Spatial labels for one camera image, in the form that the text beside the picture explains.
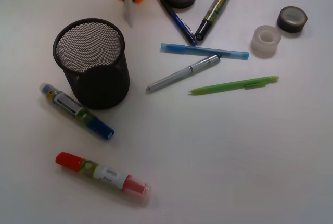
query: pen clip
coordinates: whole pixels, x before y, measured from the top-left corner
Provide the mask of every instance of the pen clip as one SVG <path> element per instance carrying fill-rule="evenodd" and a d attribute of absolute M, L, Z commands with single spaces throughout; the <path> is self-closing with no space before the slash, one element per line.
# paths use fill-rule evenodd
<path fill-rule="evenodd" d="M 245 85 L 245 89 L 251 89 L 251 88 L 256 88 L 256 87 L 264 87 L 267 84 L 268 84 L 267 82 L 257 82 L 257 83 L 247 84 L 247 85 Z"/>
<path fill-rule="evenodd" d="M 190 31 L 191 32 L 191 35 L 192 35 L 192 37 L 194 38 L 194 33 L 193 33 L 193 31 L 191 30 L 191 28 L 182 20 L 182 18 L 180 18 L 180 20 L 183 22 L 183 24 L 185 25 L 185 27 L 188 29 L 188 31 Z"/>

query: black mesh pencil cup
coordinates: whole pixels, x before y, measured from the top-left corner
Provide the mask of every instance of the black mesh pencil cup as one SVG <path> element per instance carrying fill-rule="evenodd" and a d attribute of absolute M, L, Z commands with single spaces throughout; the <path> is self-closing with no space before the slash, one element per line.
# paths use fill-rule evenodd
<path fill-rule="evenodd" d="M 105 109 L 120 103 L 130 76 L 120 30 L 101 19 L 83 19 L 64 28 L 53 45 L 53 56 L 76 98 L 85 106 Z"/>

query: green mechanical pencil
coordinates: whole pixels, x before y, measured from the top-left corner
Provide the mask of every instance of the green mechanical pencil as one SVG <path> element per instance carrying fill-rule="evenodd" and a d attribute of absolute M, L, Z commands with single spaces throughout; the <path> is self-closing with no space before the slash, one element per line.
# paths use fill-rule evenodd
<path fill-rule="evenodd" d="M 279 76 L 271 76 L 271 77 L 261 77 L 261 78 L 238 81 L 238 82 L 229 82 L 229 83 L 197 88 L 189 91 L 189 93 L 191 93 L 192 95 L 205 95 L 205 94 L 243 89 L 243 88 L 251 89 L 251 88 L 266 86 L 269 83 L 275 83 L 277 82 L 278 79 Z"/>

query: pen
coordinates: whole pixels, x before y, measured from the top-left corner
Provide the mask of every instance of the pen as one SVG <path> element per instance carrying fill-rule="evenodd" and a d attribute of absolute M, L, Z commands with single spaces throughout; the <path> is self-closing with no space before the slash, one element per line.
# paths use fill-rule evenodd
<path fill-rule="evenodd" d="M 215 23 L 217 16 L 227 1 L 228 0 L 214 0 L 195 34 L 199 41 L 203 40 L 208 30 L 212 27 L 213 23 Z"/>
<path fill-rule="evenodd" d="M 176 23 L 177 27 L 180 29 L 180 31 L 183 33 L 183 35 L 186 37 L 190 45 L 195 46 L 197 45 L 197 42 L 194 38 L 194 35 L 190 28 L 180 19 L 175 11 L 171 8 L 171 6 L 165 1 L 160 0 L 162 6 L 167 11 L 167 13 L 170 15 L 171 19 Z"/>
<path fill-rule="evenodd" d="M 47 83 L 43 83 L 40 86 L 40 90 L 42 91 L 42 94 L 44 94 L 47 99 L 52 101 L 53 104 L 57 105 L 58 108 L 67 112 L 75 120 L 84 124 L 104 139 L 108 140 L 114 134 L 114 130 L 112 128 L 99 120 L 96 116 L 66 95 L 63 91 L 60 91 Z"/>
<path fill-rule="evenodd" d="M 128 173 L 119 172 L 113 168 L 66 152 L 61 152 L 57 155 L 56 163 L 124 192 L 130 192 L 143 201 L 149 196 L 151 190 L 151 187 L 147 183 L 141 183 Z"/>
<path fill-rule="evenodd" d="M 166 52 L 174 52 L 179 54 L 197 54 L 197 55 L 220 55 L 224 58 L 233 58 L 233 59 L 242 59 L 247 60 L 249 58 L 248 52 L 239 52 L 239 51 L 224 51 L 221 49 L 213 49 L 213 48 L 200 48 L 200 47 L 192 47 L 178 44 L 161 44 L 161 50 Z"/>
<path fill-rule="evenodd" d="M 222 83 L 222 84 L 197 88 L 189 91 L 189 93 L 191 93 L 192 95 L 204 95 L 204 94 L 211 94 L 211 93 L 243 89 L 243 88 L 250 89 L 260 86 L 266 86 L 269 83 L 275 83 L 277 82 L 278 79 L 279 76 L 271 76 L 271 77 L 261 77 L 261 78 L 238 81 L 238 82 Z"/>
<path fill-rule="evenodd" d="M 168 77 L 165 77 L 151 85 L 149 85 L 146 90 L 147 91 L 153 91 L 153 90 L 157 90 L 157 89 L 160 89 L 172 82 L 174 82 L 175 80 L 179 79 L 179 78 L 182 78 L 182 77 L 186 77 L 188 76 L 189 74 L 195 72 L 195 71 L 198 71 L 198 70 L 201 70 L 203 69 L 204 67 L 207 67 L 209 64 L 213 64 L 217 61 L 220 60 L 220 56 L 218 55 L 214 55 L 214 56 L 211 56 L 211 57 L 206 57 L 205 59 L 201 60 L 201 61 L 198 61 L 196 62 L 195 64 L 192 64 Z"/>

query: marker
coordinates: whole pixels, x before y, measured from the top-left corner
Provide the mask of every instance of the marker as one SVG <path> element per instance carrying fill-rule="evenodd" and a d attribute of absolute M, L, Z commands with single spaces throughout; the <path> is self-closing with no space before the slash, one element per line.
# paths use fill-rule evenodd
<path fill-rule="evenodd" d="M 141 183 L 128 173 L 119 172 L 113 168 L 66 152 L 61 152 L 57 155 L 56 163 L 124 192 L 129 192 L 143 201 L 148 198 L 151 190 L 151 187 L 147 183 Z"/>
<path fill-rule="evenodd" d="M 271 77 L 261 77 L 261 78 L 238 81 L 238 82 L 229 82 L 229 83 L 197 88 L 189 91 L 189 93 L 191 93 L 192 95 L 205 95 L 205 94 L 217 93 L 228 90 L 251 89 L 251 88 L 266 86 L 269 83 L 275 83 L 277 82 L 278 79 L 279 76 L 271 76 Z"/>
<path fill-rule="evenodd" d="M 114 130 L 112 128 L 99 120 L 96 116 L 66 95 L 63 91 L 60 91 L 47 83 L 43 83 L 40 86 L 40 90 L 42 91 L 42 94 L 44 94 L 47 99 L 51 100 L 53 104 L 57 105 L 58 108 L 67 112 L 76 121 L 84 124 L 105 140 L 108 140 L 114 134 Z"/>
<path fill-rule="evenodd" d="M 200 48 L 200 47 L 191 47 L 178 44 L 168 44 L 162 43 L 161 50 L 165 52 L 173 52 L 179 54 L 194 54 L 194 55 L 219 55 L 222 58 L 232 58 L 232 59 L 241 59 L 247 60 L 249 58 L 248 52 L 239 52 L 239 51 L 224 51 L 222 49 L 213 49 L 213 48 Z"/>
<path fill-rule="evenodd" d="M 201 25 L 197 29 L 197 32 L 195 33 L 196 39 L 199 41 L 203 40 L 208 30 L 216 22 L 219 13 L 227 2 L 228 0 L 214 0 L 213 4 L 210 6 L 204 19 L 202 20 Z"/>

